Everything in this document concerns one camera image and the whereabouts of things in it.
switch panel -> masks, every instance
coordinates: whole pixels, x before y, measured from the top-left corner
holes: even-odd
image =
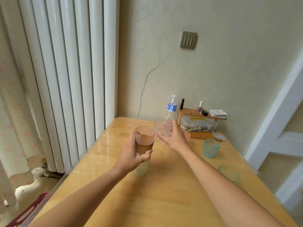
[[[183,31],[180,47],[194,49],[196,46],[197,37],[197,33]]]

curtain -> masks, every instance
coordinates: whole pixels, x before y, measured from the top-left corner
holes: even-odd
[[[0,213],[16,203],[15,189],[34,182],[45,163],[41,140],[0,17]]]

water bottle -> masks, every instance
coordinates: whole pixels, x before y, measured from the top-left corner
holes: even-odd
[[[177,104],[176,102],[177,95],[172,95],[172,101],[167,105],[167,115],[165,119],[174,119],[174,114],[176,114]]]

bottle label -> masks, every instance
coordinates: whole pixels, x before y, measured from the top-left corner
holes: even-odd
[[[167,110],[168,110],[168,111],[175,112],[176,109],[177,109],[177,106],[170,105],[170,104],[167,105]]]

clear plastic box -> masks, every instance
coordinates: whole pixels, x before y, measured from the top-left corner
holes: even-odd
[[[213,132],[218,123],[214,119],[182,115],[180,126],[188,132]]]

